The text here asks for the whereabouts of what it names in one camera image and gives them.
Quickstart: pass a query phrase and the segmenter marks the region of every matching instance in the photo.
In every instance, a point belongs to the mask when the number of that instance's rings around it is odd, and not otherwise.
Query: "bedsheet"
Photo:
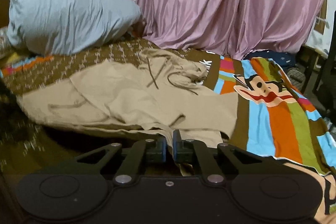
[[[145,39],[132,38],[73,56],[34,59],[14,65],[13,70],[3,73],[2,80],[14,95],[21,95],[68,78],[76,71],[105,59],[137,66],[140,62],[138,54],[144,48],[156,46]],[[290,84],[273,60],[238,61],[208,51],[171,51],[206,66],[208,76],[203,85],[219,94],[239,94],[237,123],[229,140],[231,144],[258,155],[288,159],[312,167],[321,175],[335,173],[335,140],[314,106]],[[44,128],[17,114],[10,119],[17,128],[27,129],[25,136],[10,132],[3,132],[0,136],[0,170],[11,186],[27,173],[111,142],[111,139],[95,139]],[[160,172],[177,172],[173,165],[170,167],[171,170]]]

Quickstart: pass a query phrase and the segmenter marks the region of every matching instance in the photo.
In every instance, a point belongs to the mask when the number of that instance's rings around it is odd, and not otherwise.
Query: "red mouth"
[[[265,103],[273,102],[275,100],[275,98],[277,98],[277,97],[279,97],[282,100],[293,98],[293,96],[291,96],[291,95],[277,96],[273,91],[271,91],[267,96],[262,96],[262,95],[255,96],[255,95],[252,95],[252,94],[248,93],[245,90],[241,90],[241,91],[248,94],[253,100],[255,100],[255,101],[264,100]]]

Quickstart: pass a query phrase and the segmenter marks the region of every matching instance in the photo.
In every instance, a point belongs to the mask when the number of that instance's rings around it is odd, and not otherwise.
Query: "beige shirt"
[[[238,95],[196,84],[207,75],[204,65],[157,49],[145,49],[140,59],[138,68],[105,61],[18,103],[36,123],[101,137],[161,134],[172,145],[172,131],[180,129],[183,138],[216,147],[220,132],[232,135]]]

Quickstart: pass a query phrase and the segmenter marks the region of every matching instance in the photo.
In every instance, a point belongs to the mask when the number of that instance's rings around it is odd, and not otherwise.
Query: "silver bolt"
[[[115,181],[118,183],[129,183],[132,180],[132,177],[129,175],[118,175],[115,177]]]
[[[174,182],[172,182],[172,181],[167,181],[167,182],[166,182],[166,185],[167,185],[167,186],[174,186]]]
[[[212,183],[221,183],[223,182],[224,178],[221,175],[210,175],[208,176],[208,181]]]

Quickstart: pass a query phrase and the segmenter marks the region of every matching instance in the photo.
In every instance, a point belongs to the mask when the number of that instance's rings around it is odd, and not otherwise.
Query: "monkey face print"
[[[248,79],[242,75],[234,75],[243,85],[235,85],[234,90],[240,96],[256,104],[265,103],[267,107],[274,107],[285,101],[296,102],[295,98],[287,91],[282,82],[264,81],[259,75],[252,75]]]

